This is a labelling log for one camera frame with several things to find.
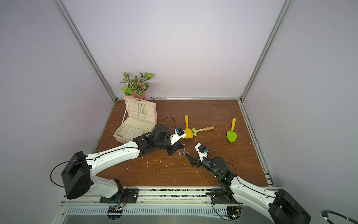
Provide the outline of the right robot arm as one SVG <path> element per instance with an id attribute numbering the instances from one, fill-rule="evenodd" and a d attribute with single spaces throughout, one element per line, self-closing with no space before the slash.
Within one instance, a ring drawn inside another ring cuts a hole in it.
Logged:
<path id="1" fill-rule="evenodd" d="M 198 158 L 185 154 L 192 167 L 203 167 L 218 179 L 220 188 L 230 199 L 249 206 L 275 224 L 308 224 L 309 213 L 285 190 L 269 190 L 251 184 L 229 170 L 224 159 L 213 160 L 206 155 Z"/>

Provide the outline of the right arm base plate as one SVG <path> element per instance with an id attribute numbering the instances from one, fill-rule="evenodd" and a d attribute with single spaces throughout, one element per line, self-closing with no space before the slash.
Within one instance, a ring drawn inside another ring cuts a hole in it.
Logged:
<path id="1" fill-rule="evenodd" d="M 213 204 L 239 204 L 232 194 L 222 189 L 210 189 L 210 192 L 206 193 L 206 195 L 211 197 Z"/>

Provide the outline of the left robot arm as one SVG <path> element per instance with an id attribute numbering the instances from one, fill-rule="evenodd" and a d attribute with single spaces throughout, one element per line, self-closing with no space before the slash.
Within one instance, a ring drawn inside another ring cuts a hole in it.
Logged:
<path id="1" fill-rule="evenodd" d="M 186 133 L 182 128 L 175 129 L 173 134 L 165 125 L 156 126 L 152 132 L 134 138 L 126 144 L 103 152 L 84 154 L 75 153 L 61 173 L 65 196 L 68 200 L 84 195 L 100 196 L 102 203 L 120 203 L 125 190 L 117 179 L 105 179 L 98 173 L 124 161 L 137 159 L 156 151 L 165 150 L 172 156 L 177 150 L 185 147 L 180 139 Z"/>

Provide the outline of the pink jewelry box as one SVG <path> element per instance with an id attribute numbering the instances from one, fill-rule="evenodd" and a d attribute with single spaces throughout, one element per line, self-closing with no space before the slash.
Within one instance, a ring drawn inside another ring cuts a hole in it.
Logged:
<path id="1" fill-rule="evenodd" d="M 157 108 L 154 102 L 125 97 L 125 106 L 127 117 L 123 117 L 121 126 L 113 135 L 117 142 L 123 144 L 151 132 L 158 122 Z"/>

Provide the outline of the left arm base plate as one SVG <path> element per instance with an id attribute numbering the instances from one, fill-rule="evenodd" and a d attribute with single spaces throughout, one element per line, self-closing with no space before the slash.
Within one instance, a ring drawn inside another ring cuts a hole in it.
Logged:
<path id="1" fill-rule="evenodd" d="M 119 190 L 110 198 L 101 197 L 99 203 L 136 203 L 139 195 L 139 189 L 125 188 Z"/>

